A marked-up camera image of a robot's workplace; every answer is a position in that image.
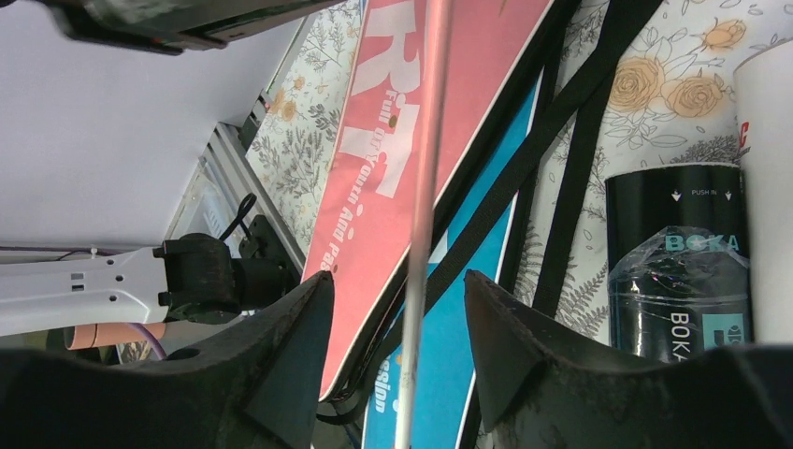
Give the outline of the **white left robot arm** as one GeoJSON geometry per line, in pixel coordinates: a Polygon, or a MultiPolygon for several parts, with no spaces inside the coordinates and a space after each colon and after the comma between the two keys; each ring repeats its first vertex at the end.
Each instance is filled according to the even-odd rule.
{"type": "MultiPolygon", "coordinates": [[[[325,1],[48,1],[57,29],[84,43],[177,56],[223,50],[327,8],[325,1]]],[[[224,237],[192,234],[127,253],[4,265],[1,332],[190,320],[225,323],[298,284],[306,256],[273,206],[271,256],[232,256],[224,237]]]]}

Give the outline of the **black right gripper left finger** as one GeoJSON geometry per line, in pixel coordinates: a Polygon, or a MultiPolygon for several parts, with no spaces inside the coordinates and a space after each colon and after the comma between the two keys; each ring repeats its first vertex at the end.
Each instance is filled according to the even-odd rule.
{"type": "Polygon", "coordinates": [[[334,306],[320,271],[162,361],[1,354],[5,448],[307,448],[334,306]]]}

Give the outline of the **white cardboard tube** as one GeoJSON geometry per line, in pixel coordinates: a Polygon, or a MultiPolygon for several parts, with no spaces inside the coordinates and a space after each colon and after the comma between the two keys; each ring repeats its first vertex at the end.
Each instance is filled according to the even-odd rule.
{"type": "Polygon", "coordinates": [[[792,342],[792,44],[734,72],[757,341],[792,342]]]}

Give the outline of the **black shuttlecock tube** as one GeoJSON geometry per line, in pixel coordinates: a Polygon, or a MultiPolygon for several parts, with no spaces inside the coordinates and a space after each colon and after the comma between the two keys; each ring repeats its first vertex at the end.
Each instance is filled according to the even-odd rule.
{"type": "Polygon", "coordinates": [[[605,181],[610,344],[680,362],[753,340],[742,172],[687,163],[605,181]]]}

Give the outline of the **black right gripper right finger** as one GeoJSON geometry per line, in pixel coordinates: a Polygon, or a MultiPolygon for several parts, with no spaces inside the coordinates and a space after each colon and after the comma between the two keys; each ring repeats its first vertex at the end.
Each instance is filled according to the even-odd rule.
{"type": "Polygon", "coordinates": [[[792,444],[788,346],[656,362],[559,324],[474,270],[465,306],[483,428],[501,448],[792,444]]]}

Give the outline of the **pink racket cover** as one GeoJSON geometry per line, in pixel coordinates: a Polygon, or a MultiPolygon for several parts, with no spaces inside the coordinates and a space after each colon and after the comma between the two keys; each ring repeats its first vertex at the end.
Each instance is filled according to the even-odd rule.
{"type": "MultiPolygon", "coordinates": [[[[457,1],[435,204],[446,212],[574,1],[457,1]]],[[[370,1],[304,273],[335,306],[319,398],[338,398],[404,276],[425,105],[427,1],[370,1]]]]}

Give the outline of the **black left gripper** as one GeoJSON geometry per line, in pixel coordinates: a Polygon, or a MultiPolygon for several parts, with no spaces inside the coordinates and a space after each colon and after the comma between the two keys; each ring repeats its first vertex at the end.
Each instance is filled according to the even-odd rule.
{"type": "Polygon", "coordinates": [[[222,50],[335,1],[37,0],[70,39],[165,55],[222,50]]]}

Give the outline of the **aluminium slotted rail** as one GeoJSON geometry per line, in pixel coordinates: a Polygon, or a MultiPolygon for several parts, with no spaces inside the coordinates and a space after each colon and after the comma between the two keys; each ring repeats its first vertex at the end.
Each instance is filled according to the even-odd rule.
{"type": "Polygon", "coordinates": [[[257,201],[246,215],[245,225],[253,230],[255,217],[264,216],[297,272],[301,273],[306,256],[249,164],[237,128],[228,123],[216,124],[206,148],[199,155],[166,238],[177,239],[194,232],[220,236],[247,194],[256,195],[257,201]]]}

